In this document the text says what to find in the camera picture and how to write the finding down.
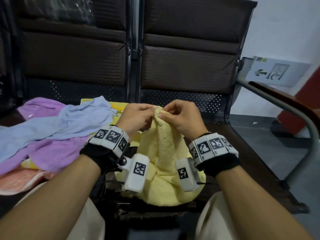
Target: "forearm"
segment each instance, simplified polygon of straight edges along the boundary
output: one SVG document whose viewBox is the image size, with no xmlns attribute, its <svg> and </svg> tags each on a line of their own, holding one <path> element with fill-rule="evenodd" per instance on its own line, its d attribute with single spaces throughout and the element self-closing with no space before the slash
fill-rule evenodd
<svg viewBox="0 0 320 240">
<path fill-rule="evenodd" d="M 313 239 L 242 167 L 222 171 L 216 179 L 241 239 Z"/>
<path fill-rule="evenodd" d="M 0 220 L 0 239 L 66 239 L 100 172 L 94 161 L 80 155 Z"/>
</svg>

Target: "gray floor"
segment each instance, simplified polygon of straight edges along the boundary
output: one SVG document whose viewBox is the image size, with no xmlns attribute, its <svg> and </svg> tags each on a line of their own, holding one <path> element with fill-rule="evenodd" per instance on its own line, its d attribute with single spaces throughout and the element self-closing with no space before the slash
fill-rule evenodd
<svg viewBox="0 0 320 240">
<path fill-rule="evenodd" d="M 282 138 L 279 140 L 269 129 L 241 126 L 235 126 L 234 128 L 279 179 L 283 179 L 307 152 L 307 149 L 299 148 L 299 140 L 294 138 Z M 298 183 L 291 188 L 291 193 L 293 193 L 298 201 L 307 204 L 311 209 L 310 214 L 295 215 L 296 219 L 318 240 L 320 240 L 319 172 L 320 159 L 312 162 L 301 175 Z M 130 230 L 128 239 L 175 240 L 178 239 L 181 232 L 193 233 L 198 217 L 198 214 L 189 213 L 177 218 L 179 228 L 176 229 L 156 231 Z"/>
</svg>

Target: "purple fabric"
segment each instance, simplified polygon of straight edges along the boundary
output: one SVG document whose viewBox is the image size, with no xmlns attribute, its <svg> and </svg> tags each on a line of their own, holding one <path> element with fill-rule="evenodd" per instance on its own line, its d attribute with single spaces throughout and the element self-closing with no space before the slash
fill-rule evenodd
<svg viewBox="0 0 320 240">
<path fill-rule="evenodd" d="M 58 116 L 65 106 L 58 101 L 37 97 L 27 101 L 18 108 L 18 111 L 26 120 L 29 120 L 36 117 Z M 62 141 L 44 139 L 31 142 L 13 157 L 0 163 L 0 175 L 17 168 L 22 161 L 29 157 L 40 169 L 58 173 L 79 156 L 88 137 L 75 137 Z"/>
<path fill-rule="evenodd" d="M 31 158 L 38 168 L 59 173 L 78 156 L 88 137 L 75 137 L 69 140 L 40 140 L 31 142 L 13 157 L 0 163 L 0 175 L 17 168 L 21 162 Z"/>
<path fill-rule="evenodd" d="M 36 97 L 19 107 L 18 111 L 25 120 L 30 120 L 32 118 L 58 116 L 64 107 L 66 105 L 58 101 Z"/>
</svg>

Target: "light blue towel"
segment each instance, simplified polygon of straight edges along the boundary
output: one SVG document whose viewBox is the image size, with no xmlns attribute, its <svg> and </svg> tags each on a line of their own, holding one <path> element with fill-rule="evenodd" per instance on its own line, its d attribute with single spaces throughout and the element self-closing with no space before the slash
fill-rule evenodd
<svg viewBox="0 0 320 240">
<path fill-rule="evenodd" d="M 12 157 L 30 142 L 52 139 L 62 141 L 85 137 L 112 122 L 117 110 L 103 96 L 81 105 L 67 105 L 57 117 L 33 118 L 0 129 L 0 163 Z"/>
</svg>

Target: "person's right arm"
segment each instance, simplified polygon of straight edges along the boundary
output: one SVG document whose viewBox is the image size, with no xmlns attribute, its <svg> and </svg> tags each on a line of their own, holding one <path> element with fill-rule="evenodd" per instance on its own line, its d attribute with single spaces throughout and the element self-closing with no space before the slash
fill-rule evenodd
<svg viewBox="0 0 320 240">
<path fill-rule="evenodd" d="M 191 140 L 208 132 L 194 103 L 175 100 L 163 110 L 168 113 L 162 113 L 160 118 Z M 313 239 L 241 166 L 218 173 L 216 180 L 241 239 Z"/>
</svg>

